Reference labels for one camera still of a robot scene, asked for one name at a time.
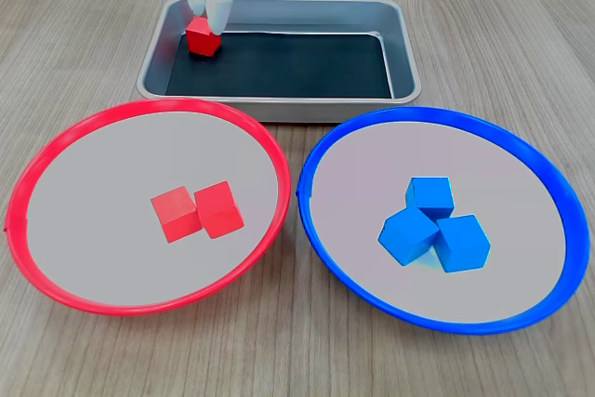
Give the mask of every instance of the wooden table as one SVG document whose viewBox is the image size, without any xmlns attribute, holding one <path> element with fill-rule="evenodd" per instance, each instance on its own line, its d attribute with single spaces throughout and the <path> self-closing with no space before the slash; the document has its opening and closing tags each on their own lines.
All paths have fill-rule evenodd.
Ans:
<svg viewBox="0 0 595 397">
<path fill-rule="evenodd" d="M 2 220 L 18 175 L 60 131 L 139 99 L 165 0 L 0 0 Z M 416 104 L 468 112 L 542 151 L 595 225 L 595 0 L 394 0 Z M 329 127 L 272 127 L 294 184 Z M 1 396 L 595 395 L 595 275 L 541 324 L 453 337 L 396 321 L 317 258 L 296 201 L 268 254 L 221 293 L 139 318 L 83 314 L 21 276 L 0 241 Z"/>
</svg>

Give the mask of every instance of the tray rim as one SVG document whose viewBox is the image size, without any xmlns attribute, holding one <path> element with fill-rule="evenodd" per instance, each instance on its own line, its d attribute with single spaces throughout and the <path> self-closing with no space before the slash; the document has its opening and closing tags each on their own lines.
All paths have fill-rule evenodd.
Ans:
<svg viewBox="0 0 595 397">
<path fill-rule="evenodd" d="M 164 3 L 162 8 L 161 14 L 159 16 L 159 20 L 153 30 L 151 42 L 149 43 L 149 47 L 145 58 L 142 62 L 139 76 L 137 78 L 137 90 L 139 91 L 140 95 L 147 99 L 163 99 L 163 98 L 174 98 L 168 95 L 159 95 L 151 93 L 147 90 L 144 86 L 144 80 L 147 75 L 147 71 L 149 70 L 149 66 L 152 62 L 152 59 L 155 54 L 155 49 L 157 48 L 157 44 L 159 42 L 159 36 L 161 35 L 161 31 L 164 28 L 165 19 L 167 17 L 167 12 L 169 8 L 180 1 L 185 0 L 167 0 Z M 403 12 L 401 8 L 391 0 L 247 0 L 247 1 L 256 1 L 256 2 L 369 2 L 369 3 L 380 3 L 392 7 L 396 10 L 399 16 L 399 22 L 401 23 L 401 27 L 403 30 L 403 41 L 405 46 L 405 53 L 407 55 L 407 60 L 409 63 L 409 67 L 411 69 L 414 88 L 413 91 L 404 98 L 391 98 L 391 99 L 359 99 L 359 98 L 271 98 L 271 97 L 208 97 L 208 96 L 192 96 L 192 95 L 185 95 L 184 98 L 191 98 L 191 99 L 202 99 L 207 101 L 216 101 L 221 103 L 227 103 L 231 106 L 234 105 L 258 105 L 258 104 L 285 104 L 288 106 L 295 106 L 295 105 L 355 105 L 355 106 L 362 106 L 362 107 L 378 107 L 378 108 L 390 108 L 401 104 L 406 104 L 408 102 L 413 101 L 416 99 L 419 94 L 421 93 L 421 85 L 419 79 L 419 73 L 417 71 L 417 66 L 415 59 L 413 58 L 413 52 L 411 48 L 411 42 L 409 40 L 409 34 L 406 29 Z M 386 52 L 384 51 L 384 43 L 382 39 L 380 39 L 380 44 L 382 45 L 383 49 L 383 58 L 385 60 L 386 65 Z M 393 95 L 393 87 L 391 81 L 391 75 L 387 68 L 387 77 L 390 84 L 390 92 Z"/>
</svg>

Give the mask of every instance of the wooden block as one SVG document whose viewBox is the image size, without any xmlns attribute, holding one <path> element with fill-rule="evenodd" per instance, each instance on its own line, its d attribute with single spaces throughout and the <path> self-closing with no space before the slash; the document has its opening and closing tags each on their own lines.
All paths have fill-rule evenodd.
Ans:
<svg viewBox="0 0 595 397">
<path fill-rule="evenodd" d="M 194 200 L 198 217 L 211 239 L 243 228 L 244 219 L 227 181 L 196 192 Z"/>
<path fill-rule="evenodd" d="M 403 266 L 425 254 L 434 243 L 438 227 L 415 207 L 387 218 L 378 241 Z"/>
<path fill-rule="evenodd" d="M 151 202 L 170 244 L 203 228 L 196 206 L 185 187 L 180 186 L 154 197 Z"/>
<path fill-rule="evenodd" d="M 191 53 L 211 57 L 221 46 L 221 36 L 211 33 L 206 18 L 194 18 L 186 28 L 186 40 Z"/>
<path fill-rule="evenodd" d="M 405 201 L 407 206 L 418 208 L 432 220 L 448 218 L 455 210 L 450 180 L 445 177 L 411 179 Z"/>
<path fill-rule="evenodd" d="M 441 218 L 434 243 L 436 254 L 447 273 L 482 268 L 490 254 L 490 241 L 475 216 Z"/>
</svg>

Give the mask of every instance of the plate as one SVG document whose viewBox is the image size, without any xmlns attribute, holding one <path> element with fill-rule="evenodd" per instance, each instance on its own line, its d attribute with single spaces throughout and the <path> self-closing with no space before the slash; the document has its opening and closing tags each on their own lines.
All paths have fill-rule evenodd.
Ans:
<svg viewBox="0 0 595 397">
<path fill-rule="evenodd" d="M 221 181 L 243 228 L 169 244 L 151 199 Z M 6 233 L 22 273 L 56 301 L 109 315 L 154 313 L 245 273 L 281 230 L 290 196 L 283 151 L 253 118 L 198 99 L 143 100 L 51 141 L 13 192 Z"/>
<path fill-rule="evenodd" d="M 414 177 L 448 177 L 453 217 L 491 242 L 482 269 L 446 273 L 433 248 L 403 267 L 378 242 Z M 374 306 L 429 329 L 485 335 L 535 324 L 580 286 L 584 210 L 560 171 L 507 130 L 460 112 L 402 107 L 356 117 L 311 152 L 297 188 L 311 244 Z"/>
</svg>

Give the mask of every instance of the red rim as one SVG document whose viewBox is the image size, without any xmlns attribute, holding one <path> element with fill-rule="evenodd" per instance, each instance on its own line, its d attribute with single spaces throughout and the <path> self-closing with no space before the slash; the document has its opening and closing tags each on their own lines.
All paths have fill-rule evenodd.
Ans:
<svg viewBox="0 0 595 397">
<path fill-rule="evenodd" d="M 35 264 L 27 244 L 27 211 L 37 181 L 46 168 L 75 141 L 102 127 L 135 116 L 158 112 L 198 112 L 226 120 L 250 134 L 267 152 L 277 172 L 279 199 L 272 223 L 256 248 L 240 265 L 213 284 L 185 297 L 146 306 L 110 306 L 82 299 L 52 283 Z M 8 246 L 22 274 L 42 293 L 66 306 L 112 316 L 143 315 L 170 311 L 206 298 L 238 279 L 272 245 L 281 231 L 289 209 L 291 176 L 287 159 L 273 135 L 254 118 L 232 107 L 200 99 L 147 99 L 129 102 L 97 113 L 74 125 L 52 140 L 33 158 L 14 189 L 7 211 L 5 231 Z"/>
</svg>

